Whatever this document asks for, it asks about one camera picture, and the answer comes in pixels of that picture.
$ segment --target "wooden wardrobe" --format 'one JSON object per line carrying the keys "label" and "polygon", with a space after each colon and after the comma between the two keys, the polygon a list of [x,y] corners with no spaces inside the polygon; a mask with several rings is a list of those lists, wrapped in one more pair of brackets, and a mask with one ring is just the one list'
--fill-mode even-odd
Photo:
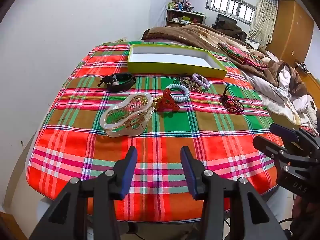
{"label": "wooden wardrobe", "polygon": [[295,68],[295,61],[301,63],[306,58],[313,24],[313,19],[296,1],[280,0],[272,42],[267,50]]}

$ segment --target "black leather bracelet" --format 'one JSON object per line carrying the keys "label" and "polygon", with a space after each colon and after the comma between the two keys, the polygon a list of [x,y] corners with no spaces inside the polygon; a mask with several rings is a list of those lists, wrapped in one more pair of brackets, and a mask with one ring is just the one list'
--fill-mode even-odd
{"label": "black leather bracelet", "polygon": [[[123,83],[119,85],[112,85],[115,81]],[[115,73],[110,76],[105,76],[103,79],[101,79],[98,87],[100,87],[103,83],[106,84],[105,87],[108,91],[119,93],[129,90],[136,83],[136,78],[130,73]]]}

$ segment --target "bed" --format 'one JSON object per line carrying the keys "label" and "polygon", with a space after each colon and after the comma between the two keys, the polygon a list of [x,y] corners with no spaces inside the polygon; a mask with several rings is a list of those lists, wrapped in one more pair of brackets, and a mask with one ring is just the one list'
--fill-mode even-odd
{"label": "bed", "polygon": [[[225,78],[208,79],[209,91],[191,92],[191,100],[181,104],[178,113],[153,114],[139,137],[109,138],[104,134],[96,120],[109,106],[137,91],[149,91],[156,97],[176,78],[137,75],[136,84],[123,94],[97,88],[101,77],[127,70],[130,46],[142,42],[101,44],[76,67],[50,107],[29,152],[30,186],[55,199],[72,177],[94,178],[112,168],[129,146],[135,146],[138,164],[129,195],[116,202],[117,219],[195,222],[201,216],[202,203],[193,201],[188,193],[179,153],[188,145],[207,168],[224,178],[245,176],[263,195],[273,190],[276,168],[271,159],[253,148],[252,139],[260,134],[282,142],[268,130],[272,120],[256,91],[223,54],[212,52],[227,68]],[[231,95],[244,104],[243,114],[229,114],[219,102],[226,84]],[[92,200],[88,211],[92,212]]]}
{"label": "bed", "polygon": [[[267,51],[264,55],[246,43],[202,24],[191,24],[175,29],[156,27],[147,30],[142,39],[145,41],[170,41],[225,54],[256,90],[274,122],[288,128],[302,127],[319,135],[316,130],[317,108],[313,98],[308,94],[297,71],[289,65],[280,68],[281,61],[271,52]],[[221,50],[219,43],[231,46],[240,53],[250,53],[252,57],[261,61],[265,68],[257,69],[257,67],[239,63]],[[257,47],[257,44],[252,42],[250,45]]]}

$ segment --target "floor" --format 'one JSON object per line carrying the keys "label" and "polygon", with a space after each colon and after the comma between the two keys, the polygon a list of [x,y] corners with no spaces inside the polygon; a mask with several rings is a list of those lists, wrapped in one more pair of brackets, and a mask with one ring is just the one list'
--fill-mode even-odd
{"label": "floor", "polygon": [[[293,193],[289,193],[286,201],[285,212],[279,220],[291,217],[291,210],[293,207]],[[15,217],[26,237],[29,238],[33,229],[37,225],[37,205],[43,196],[32,189],[26,181],[25,171],[20,176],[17,188],[14,192],[12,204],[10,207],[11,214]],[[291,222],[284,222],[281,224],[282,228],[289,228]],[[138,235],[145,240],[168,240],[175,239],[184,232],[192,229],[192,224],[184,225],[159,225],[159,224],[141,224],[139,225]],[[228,225],[224,222],[224,236],[229,233]],[[124,234],[121,240],[139,240],[135,235]]]}

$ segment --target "curtain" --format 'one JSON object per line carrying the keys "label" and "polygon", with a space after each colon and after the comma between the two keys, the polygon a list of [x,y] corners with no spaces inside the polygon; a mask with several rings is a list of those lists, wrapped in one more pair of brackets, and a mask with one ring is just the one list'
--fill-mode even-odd
{"label": "curtain", "polygon": [[247,39],[252,39],[264,48],[271,43],[275,27],[279,0],[258,0],[255,16]]}

